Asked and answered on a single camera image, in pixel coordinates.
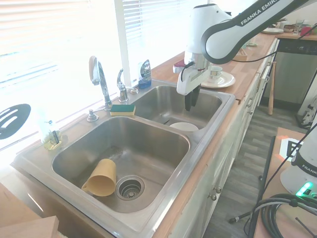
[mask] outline white cabinet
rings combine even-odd
[[[275,50],[275,40],[269,53]],[[266,84],[273,57],[266,58],[254,77],[227,134],[219,141],[220,148],[205,165],[202,177],[185,205],[169,238],[201,238],[221,195],[231,166],[240,150],[254,110]]]

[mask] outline faucet handle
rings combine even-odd
[[[117,77],[117,86],[120,89],[120,91],[122,90],[126,90],[125,85],[121,82],[121,75],[122,75],[123,69],[121,69],[119,71],[118,77]]]
[[[94,85],[99,85],[99,72],[98,72],[98,60],[96,56],[91,56],[89,58],[89,76],[90,80]]]

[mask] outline sponge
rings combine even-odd
[[[113,105],[110,110],[111,116],[133,116],[135,105]]]

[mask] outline drain strainer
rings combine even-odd
[[[116,194],[122,200],[130,201],[138,198],[144,191],[144,182],[137,176],[127,176],[116,186]]]

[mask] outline white bowl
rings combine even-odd
[[[187,122],[177,122],[174,123],[172,125],[170,125],[170,127],[182,130],[182,131],[197,131],[199,130],[198,127],[196,127],[194,124],[191,123],[187,123]]]

